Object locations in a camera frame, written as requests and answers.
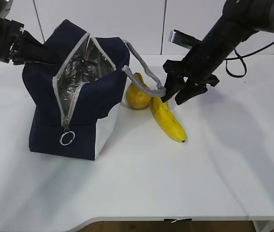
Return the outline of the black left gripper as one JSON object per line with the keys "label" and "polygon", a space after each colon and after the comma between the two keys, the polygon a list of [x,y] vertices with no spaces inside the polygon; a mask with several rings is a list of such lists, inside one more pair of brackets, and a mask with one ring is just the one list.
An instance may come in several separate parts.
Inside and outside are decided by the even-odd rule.
{"label": "black left gripper", "polygon": [[36,40],[24,25],[14,20],[4,19],[4,37],[0,40],[0,61],[14,65],[41,63],[57,65],[61,58],[56,51]]}

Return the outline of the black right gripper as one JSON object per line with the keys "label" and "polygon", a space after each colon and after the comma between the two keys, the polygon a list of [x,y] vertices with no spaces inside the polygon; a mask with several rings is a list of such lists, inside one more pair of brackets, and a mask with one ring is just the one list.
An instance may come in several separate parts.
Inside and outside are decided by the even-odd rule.
{"label": "black right gripper", "polygon": [[[175,102],[181,105],[189,99],[208,91],[206,84],[212,87],[219,83],[219,79],[213,74],[218,65],[211,62],[200,52],[189,52],[182,60],[168,59],[163,69],[167,73],[164,84],[165,95],[162,102],[167,102],[175,94]],[[184,77],[194,82],[185,84]]]}

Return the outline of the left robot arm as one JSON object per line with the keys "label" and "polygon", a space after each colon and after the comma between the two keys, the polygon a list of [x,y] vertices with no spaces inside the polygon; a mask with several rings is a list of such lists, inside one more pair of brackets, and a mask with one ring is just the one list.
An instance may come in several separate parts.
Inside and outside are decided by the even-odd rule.
{"label": "left robot arm", "polygon": [[12,0],[0,0],[0,61],[14,65],[40,63],[57,65],[60,56],[36,40],[24,24],[7,19],[12,7]]}

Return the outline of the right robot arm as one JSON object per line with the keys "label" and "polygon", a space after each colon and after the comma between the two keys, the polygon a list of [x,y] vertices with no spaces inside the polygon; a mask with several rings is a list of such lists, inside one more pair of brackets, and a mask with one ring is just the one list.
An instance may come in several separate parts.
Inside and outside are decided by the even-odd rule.
{"label": "right robot arm", "polygon": [[222,15],[206,36],[198,40],[179,30],[170,33],[169,41],[189,50],[182,60],[167,60],[167,74],[162,102],[174,97],[178,105],[207,92],[207,85],[219,83],[214,71],[236,47],[260,32],[274,33],[274,0],[228,0]]}

